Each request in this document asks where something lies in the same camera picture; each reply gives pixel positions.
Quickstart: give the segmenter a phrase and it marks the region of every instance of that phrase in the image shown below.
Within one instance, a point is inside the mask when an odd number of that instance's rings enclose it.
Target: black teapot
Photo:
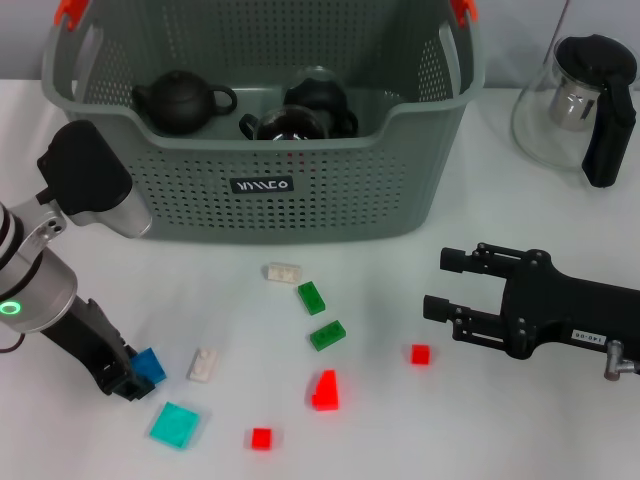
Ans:
[[[226,93],[231,104],[218,106],[213,92]],[[209,85],[201,77],[180,70],[163,75],[150,87],[134,87],[132,96],[158,129],[172,135],[193,133],[211,117],[228,115],[238,106],[238,97],[229,87]]]

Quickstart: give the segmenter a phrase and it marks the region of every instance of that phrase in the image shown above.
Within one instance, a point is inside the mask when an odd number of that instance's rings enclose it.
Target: red cube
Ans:
[[[271,429],[254,428],[251,436],[251,448],[254,450],[271,450]]]
[[[411,363],[414,365],[429,365],[431,362],[431,348],[429,345],[411,345]]]

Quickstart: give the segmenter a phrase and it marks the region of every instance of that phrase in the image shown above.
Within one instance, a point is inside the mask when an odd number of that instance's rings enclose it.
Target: teal square tile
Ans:
[[[159,442],[185,449],[199,421],[197,413],[167,402],[149,435]]]

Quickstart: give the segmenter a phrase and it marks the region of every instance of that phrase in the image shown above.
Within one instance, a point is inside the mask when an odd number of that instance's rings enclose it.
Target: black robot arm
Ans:
[[[607,353],[605,377],[640,371],[640,292],[568,277],[542,250],[480,243],[471,255],[444,248],[440,268],[506,279],[500,315],[425,296],[424,317],[453,322],[453,338],[527,359],[538,345],[566,343]]]
[[[66,228],[62,212],[129,238],[150,228],[151,213],[90,122],[63,127],[38,167],[46,190],[12,209],[0,204],[0,321],[41,332],[80,360],[105,394],[142,398],[154,385],[133,370],[135,350],[93,300],[77,297],[75,273],[47,245]]]

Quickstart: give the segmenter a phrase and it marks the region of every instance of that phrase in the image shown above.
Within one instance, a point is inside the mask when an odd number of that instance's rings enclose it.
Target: blue block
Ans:
[[[189,445],[199,421],[200,415],[197,413],[167,402],[149,435],[182,450]]]
[[[154,385],[157,385],[167,378],[160,362],[158,362],[156,358],[156,354],[153,353],[151,348],[147,348],[144,352],[140,352],[133,357],[131,359],[131,366],[133,366],[133,369],[138,375],[147,378]]]

